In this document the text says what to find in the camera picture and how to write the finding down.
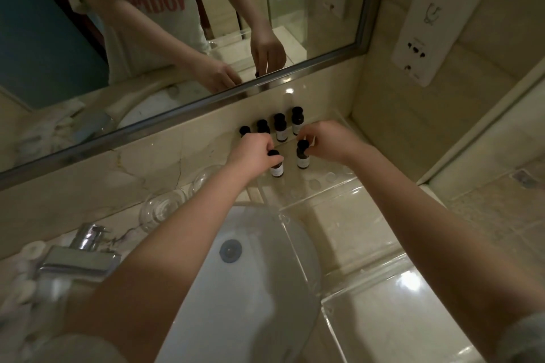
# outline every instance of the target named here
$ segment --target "person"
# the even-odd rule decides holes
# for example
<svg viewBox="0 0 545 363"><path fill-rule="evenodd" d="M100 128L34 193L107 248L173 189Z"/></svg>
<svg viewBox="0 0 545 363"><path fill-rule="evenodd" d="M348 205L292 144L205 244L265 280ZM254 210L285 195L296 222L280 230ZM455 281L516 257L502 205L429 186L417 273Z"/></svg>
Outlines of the person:
<svg viewBox="0 0 545 363"><path fill-rule="evenodd" d="M543 287L344 126L312 123L303 138L314 144L306 154L355 172L485 359L545 361ZM267 155L272 148L269 134L244 135L226 165L127 256L34 362L72 361L81 350L88 362L152 362L237 195L283 160Z"/></svg>
<svg viewBox="0 0 545 363"><path fill-rule="evenodd" d="M110 84L174 64L212 93L242 83L227 64L208 56L195 0L69 0L75 12L95 12L104 23ZM252 0L229 0L249 24L259 75L277 71L286 53Z"/></svg>

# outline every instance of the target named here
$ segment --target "reflected faucet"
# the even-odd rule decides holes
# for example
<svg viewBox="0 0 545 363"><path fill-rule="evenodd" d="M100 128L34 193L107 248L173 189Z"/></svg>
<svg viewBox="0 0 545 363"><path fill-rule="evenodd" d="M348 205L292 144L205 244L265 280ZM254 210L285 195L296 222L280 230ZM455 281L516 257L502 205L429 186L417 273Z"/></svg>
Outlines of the reflected faucet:
<svg viewBox="0 0 545 363"><path fill-rule="evenodd" d="M38 265L37 274L56 274L71 278L103 280L117 268L121 256L97 251L108 230L98 224L84 223L69 247L54 245Z"/></svg>

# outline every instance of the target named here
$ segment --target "white bottle label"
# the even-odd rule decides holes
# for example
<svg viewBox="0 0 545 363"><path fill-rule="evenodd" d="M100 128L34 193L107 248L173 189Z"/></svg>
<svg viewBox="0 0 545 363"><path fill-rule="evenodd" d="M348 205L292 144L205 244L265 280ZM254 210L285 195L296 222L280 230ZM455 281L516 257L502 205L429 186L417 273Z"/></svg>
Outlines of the white bottle label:
<svg viewBox="0 0 545 363"><path fill-rule="evenodd" d="M286 139L288 139L288 130L285 129L283 131L276 131L276 139L278 139L280 142L284 142Z"/></svg>
<svg viewBox="0 0 545 363"><path fill-rule="evenodd" d="M278 168L271 167L270 171L273 177L279 177L284 173L284 164L280 164Z"/></svg>
<svg viewBox="0 0 545 363"><path fill-rule="evenodd" d="M292 125L292 129L293 129L293 134L294 135L297 135L299 133L299 131L301 131L301 128L303 127L303 124L293 124Z"/></svg>
<svg viewBox="0 0 545 363"><path fill-rule="evenodd" d="M301 158L297 157L297 166L299 168L306 168L309 165L310 165L310 157L305 158L305 159L301 159Z"/></svg>

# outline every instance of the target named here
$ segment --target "person's left hand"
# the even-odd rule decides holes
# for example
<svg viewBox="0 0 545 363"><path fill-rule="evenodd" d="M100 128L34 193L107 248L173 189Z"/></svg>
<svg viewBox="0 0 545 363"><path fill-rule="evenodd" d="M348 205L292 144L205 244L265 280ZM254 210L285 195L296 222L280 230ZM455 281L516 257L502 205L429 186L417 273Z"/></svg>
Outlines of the person's left hand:
<svg viewBox="0 0 545 363"><path fill-rule="evenodd" d="M250 50L259 76L278 71L286 64L286 51L269 22L263 21L252 28Z"/></svg>
<svg viewBox="0 0 545 363"><path fill-rule="evenodd" d="M236 167L236 171L248 183L284 160L282 155L267 154L273 148L274 143L269 134L246 134L229 154L226 166Z"/></svg>

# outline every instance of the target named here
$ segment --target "small dark bottle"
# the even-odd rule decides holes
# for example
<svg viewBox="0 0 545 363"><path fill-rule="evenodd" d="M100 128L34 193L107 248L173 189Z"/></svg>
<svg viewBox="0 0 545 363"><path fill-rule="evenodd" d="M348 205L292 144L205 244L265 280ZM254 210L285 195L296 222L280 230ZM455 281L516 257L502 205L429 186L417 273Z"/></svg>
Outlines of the small dark bottle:
<svg viewBox="0 0 545 363"><path fill-rule="evenodd" d="M270 157L273 155L280 155L280 153L275 149L271 149L267 154ZM282 175L284 175L284 165L283 163L279 163L278 165L270 167L269 171L271 172L271 175L273 177L276 177L276 178L281 177Z"/></svg>
<svg viewBox="0 0 545 363"><path fill-rule="evenodd" d="M260 119L257 121L257 132L259 133L267 132L268 134L271 133L271 130L269 128L269 123L267 122L266 119Z"/></svg>
<svg viewBox="0 0 545 363"><path fill-rule="evenodd" d="M302 170L309 167L310 157L305 155L305 150L310 146L306 139L297 142L297 166Z"/></svg>
<svg viewBox="0 0 545 363"><path fill-rule="evenodd" d="M241 126L240 129L239 129L239 133L240 133L240 137L242 138L244 135L246 134L249 134L250 132L252 132L252 130L250 129L249 126Z"/></svg>
<svg viewBox="0 0 545 363"><path fill-rule="evenodd" d="M278 142L285 142L288 139L288 124L283 113L277 113L274 116L274 129L276 129L276 139Z"/></svg>
<svg viewBox="0 0 545 363"><path fill-rule="evenodd" d="M297 135L303 126L305 117L303 115L303 108L300 106L295 106L292 109L292 130L293 135Z"/></svg>

